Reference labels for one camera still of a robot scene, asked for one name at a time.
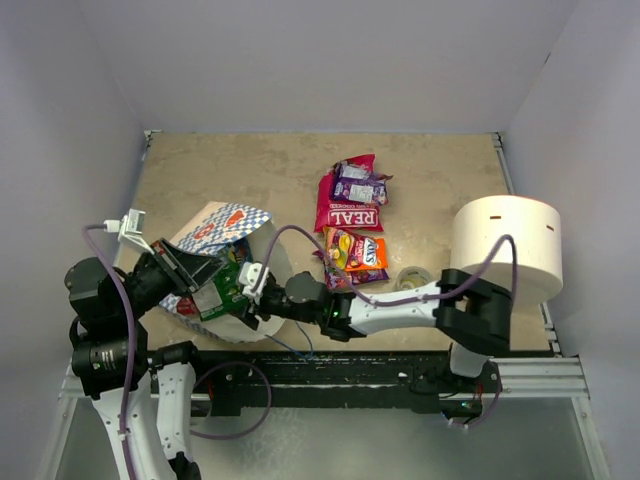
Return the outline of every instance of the orange candy bag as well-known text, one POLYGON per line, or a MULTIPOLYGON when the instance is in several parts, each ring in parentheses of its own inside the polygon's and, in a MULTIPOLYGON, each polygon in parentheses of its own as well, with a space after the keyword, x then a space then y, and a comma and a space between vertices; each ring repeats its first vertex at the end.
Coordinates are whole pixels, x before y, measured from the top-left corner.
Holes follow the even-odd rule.
POLYGON ((379 270, 389 266, 382 238, 345 232, 335 227, 324 228, 325 250, 346 272, 379 270))

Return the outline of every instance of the white cylindrical container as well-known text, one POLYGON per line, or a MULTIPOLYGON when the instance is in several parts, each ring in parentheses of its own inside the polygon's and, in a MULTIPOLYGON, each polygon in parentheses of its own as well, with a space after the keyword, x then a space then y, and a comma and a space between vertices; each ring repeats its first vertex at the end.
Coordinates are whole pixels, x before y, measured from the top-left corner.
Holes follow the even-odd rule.
MULTIPOLYGON (((510 234, 518 252, 515 305, 540 304, 562 290, 560 233, 560 214, 546 203, 514 195, 474 200, 462 207, 453 221, 451 268, 475 272, 496 240, 510 234)), ((511 288, 508 243, 482 278, 511 288)))

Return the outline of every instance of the white wall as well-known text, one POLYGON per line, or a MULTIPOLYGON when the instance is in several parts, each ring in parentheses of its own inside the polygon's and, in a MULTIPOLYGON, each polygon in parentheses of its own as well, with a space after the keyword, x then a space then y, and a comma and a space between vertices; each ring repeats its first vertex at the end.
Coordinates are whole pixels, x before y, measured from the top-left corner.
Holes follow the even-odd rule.
POLYGON ((620 479, 640 472, 639 20, 638 1, 582 0, 506 134, 516 192, 562 215, 551 309, 620 479))
POLYGON ((0 105, 0 477, 29 479, 71 355, 80 227, 123 213, 144 138, 73 0, 0 2, 0 105))
POLYGON ((504 129, 576 0, 80 0, 145 128, 504 129))

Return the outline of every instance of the candy wrapper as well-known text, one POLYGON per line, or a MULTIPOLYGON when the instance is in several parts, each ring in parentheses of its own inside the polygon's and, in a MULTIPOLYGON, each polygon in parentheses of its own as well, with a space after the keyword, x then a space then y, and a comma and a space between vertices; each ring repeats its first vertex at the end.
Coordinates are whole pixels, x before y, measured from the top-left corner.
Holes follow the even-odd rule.
POLYGON ((325 227, 325 250, 338 268, 346 272, 387 268, 387 252, 382 238, 325 227))
POLYGON ((359 228, 382 232, 380 209, 376 205, 364 205, 351 201, 331 200, 334 190, 336 171, 340 165, 360 167, 373 172, 374 154, 349 158, 335 164, 318 184, 318 201, 316 204, 315 232, 322 232, 324 227, 359 228))
POLYGON ((331 199, 368 205, 386 205, 387 180, 393 177, 353 165, 340 164, 334 178, 331 199))
MULTIPOLYGON (((348 288, 347 282, 338 274, 335 268, 324 260, 320 250, 313 252, 313 255, 320 258, 324 263, 324 283, 329 290, 343 290, 348 288)), ((360 270, 358 272, 344 272, 352 285, 362 285, 363 283, 380 282, 389 280, 389 275, 384 269, 380 270, 360 270)))

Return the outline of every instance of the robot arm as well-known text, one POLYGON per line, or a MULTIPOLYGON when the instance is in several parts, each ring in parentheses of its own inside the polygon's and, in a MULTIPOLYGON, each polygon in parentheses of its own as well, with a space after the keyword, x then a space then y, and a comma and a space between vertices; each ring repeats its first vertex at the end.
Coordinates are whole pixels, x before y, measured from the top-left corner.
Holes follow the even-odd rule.
POLYGON ((467 378, 480 375, 489 356, 509 350, 511 295, 491 282, 480 279, 464 294, 448 300, 384 305, 452 291, 470 276, 460 270, 444 270, 439 282, 415 290, 367 295, 367 302, 353 293, 330 292, 308 272, 293 276, 283 288, 268 275, 267 267, 258 283, 261 268, 259 263, 245 264, 239 277, 243 294, 253 300, 240 315, 247 325, 257 325, 256 315, 263 320, 277 315, 316 324, 323 335, 344 342, 396 328, 437 328, 456 341, 450 358, 451 372, 467 378), (466 305, 461 310, 457 304, 463 300, 466 305))
MULTIPOLYGON (((141 218, 131 218, 108 228, 130 237, 130 243, 142 252, 133 272, 118 272, 137 330, 126 455, 132 457, 138 480, 199 479, 188 432, 197 351, 191 342, 171 345, 160 349, 150 362, 160 389, 154 422, 147 335, 137 320, 170 293, 184 296, 198 291, 221 268, 222 262, 216 257, 183 252, 164 239, 147 245, 138 238, 141 218)), ((480 279, 458 297, 426 302, 409 300, 416 295, 448 293, 460 287, 469 275, 459 270, 444 270, 439 282, 417 290, 369 295, 365 301, 354 293, 330 292, 309 272, 295 275, 282 287, 268 274, 267 267, 261 275, 262 269, 260 264, 247 263, 239 277, 239 283, 244 285, 243 294, 252 301, 237 317, 250 328, 257 328, 257 316, 268 320, 277 315, 315 324, 323 335, 343 342, 392 328, 437 328, 457 342, 451 351, 450 373, 467 379, 478 377, 487 356, 500 355, 509 349, 512 302, 504 288, 480 279), (404 304, 384 306, 399 300, 404 300, 404 304), (464 311, 457 308, 461 300, 466 300, 464 311)), ((125 451, 117 427, 130 340, 122 301, 97 258, 82 260, 71 268, 65 285, 69 302, 77 313, 70 330, 74 347, 72 369, 105 424, 121 478, 126 479, 125 451), (83 333, 78 332, 78 325, 84 328, 83 333)))

